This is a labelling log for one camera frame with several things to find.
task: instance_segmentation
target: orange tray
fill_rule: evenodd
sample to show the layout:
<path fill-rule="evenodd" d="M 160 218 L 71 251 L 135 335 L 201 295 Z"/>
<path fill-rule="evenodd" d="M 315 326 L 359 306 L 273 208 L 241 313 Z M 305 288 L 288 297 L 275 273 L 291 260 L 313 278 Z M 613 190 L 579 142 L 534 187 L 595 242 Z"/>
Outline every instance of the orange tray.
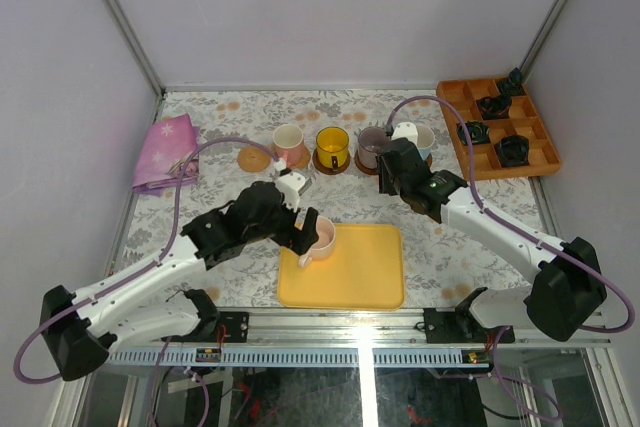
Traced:
<path fill-rule="evenodd" d="M 540 118 L 527 87 L 524 95 L 512 97 L 509 118 L 483 120 L 476 102 L 482 97 L 494 97 L 500 93 L 497 81 L 501 78 L 467 80 L 444 80 L 438 84 L 438 97 L 448 100 L 466 121 L 479 120 L 489 126 L 491 143 L 473 146 L 476 179 L 506 179 L 510 177 L 535 177 L 557 172 L 562 159 L 556 150 L 547 128 Z M 456 149 L 462 175 L 469 180 L 469 147 L 458 138 L 458 119 L 442 106 L 444 120 Z M 529 139 L 529 165 L 502 167 L 495 151 L 495 145 L 508 135 L 522 135 Z"/>
<path fill-rule="evenodd" d="M 278 299 L 306 309 L 395 310 L 405 297 L 402 233 L 386 224 L 336 224 L 336 247 L 325 260 L 298 267 L 282 249 Z"/>

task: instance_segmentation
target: patterned table surface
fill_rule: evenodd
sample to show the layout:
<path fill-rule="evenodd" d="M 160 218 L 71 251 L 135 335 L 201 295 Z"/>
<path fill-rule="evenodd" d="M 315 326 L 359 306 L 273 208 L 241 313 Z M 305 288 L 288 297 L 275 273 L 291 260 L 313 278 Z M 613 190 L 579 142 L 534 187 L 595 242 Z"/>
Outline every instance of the patterned table surface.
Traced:
<path fill-rule="evenodd" d="M 189 113 L 193 124 L 201 128 L 201 142 L 220 135 L 241 135 L 268 144 L 277 126 L 295 123 L 304 131 L 310 149 L 315 148 L 315 136 L 322 128 L 337 125 L 349 133 L 350 151 L 355 153 L 356 137 L 362 129 L 383 126 L 399 102 L 424 93 L 434 95 L 382 90 L 171 93 L 162 115 Z M 460 175 L 440 107 L 429 101 L 414 102 L 396 116 L 396 122 L 407 120 L 425 123 L 435 132 L 432 168 Z M 197 184 L 182 191 L 180 225 L 234 199 L 253 181 L 271 178 L 271 167 L 259 174 L 242 171 L 236 161 L 240 147 L 215 145 L 202 153 Z M 337 222 L 389 223 L 402 231 L 407 290 L 404 307 L 453 306 L 476 287 L 504 289 L 526 284 L 511 266 L 479 243 L 412 213 L 398 197 L 378 194 L 377 177 L 362 174 L 353 162 L 337 176 L 318 172 L 313 163 L 303 172 L 313 181 L 303 196 L 303 207 L 314 206 Z M 542 229 L 527 179 L 482 181 L 479 190 L 489 202 Z M 171 229 L 173 195 L 174 189 L 167 189 L 160 197 L 139 197 L 116 270 L 164 246 Z M 278 247 L 259 242 L 206 274 L 183 279 L 148 303 L 161 302 L 180 289 L 205 288 L 219 306 L 281 307 L 276 294 L 278 263 Z"/>

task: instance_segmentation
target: pink towel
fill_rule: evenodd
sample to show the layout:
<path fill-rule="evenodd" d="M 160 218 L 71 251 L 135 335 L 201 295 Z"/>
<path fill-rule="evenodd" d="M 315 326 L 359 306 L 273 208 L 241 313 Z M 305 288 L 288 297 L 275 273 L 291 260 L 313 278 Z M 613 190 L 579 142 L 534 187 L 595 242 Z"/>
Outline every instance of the pink towel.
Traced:
<path fill-rule="evenodd" d="M 198 147 L 199 130 L 191 125 L 189 114 L 153 124 L 134 172 L 134 192 L 160 195 L 162 189 L 174 187 L 184 161 Z M 187 166 L 183 185 L 195 182 L 198 172 L 195 158 Z"/>

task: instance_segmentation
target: cup handle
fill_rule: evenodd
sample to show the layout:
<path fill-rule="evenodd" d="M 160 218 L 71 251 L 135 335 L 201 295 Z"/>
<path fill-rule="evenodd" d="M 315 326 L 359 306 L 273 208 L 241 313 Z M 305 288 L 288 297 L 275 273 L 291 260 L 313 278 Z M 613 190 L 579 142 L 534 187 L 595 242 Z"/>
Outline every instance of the cup handle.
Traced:
<path fill-rule="evenodd" d="M 301 255 L 300 259 L 298 259 L 298 267 L 300 267 L 301 269 L 304 269 L 305 267 L 309 267 L 310 263 L 311 263 L 311 256 L 308 253 Z"/>

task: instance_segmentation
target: yellow glass cup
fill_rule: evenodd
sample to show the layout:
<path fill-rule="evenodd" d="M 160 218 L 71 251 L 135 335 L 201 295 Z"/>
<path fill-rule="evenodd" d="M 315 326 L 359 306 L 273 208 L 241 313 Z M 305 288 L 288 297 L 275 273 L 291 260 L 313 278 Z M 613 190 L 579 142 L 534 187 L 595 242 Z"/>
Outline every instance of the yellow glass cup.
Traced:
<path fill-rule="evenodd" d="M 349 157 L 349 134 L 340 127 L 322 129 L 316 137 L 318 160 L 334 172 L 340 169 Z"/>

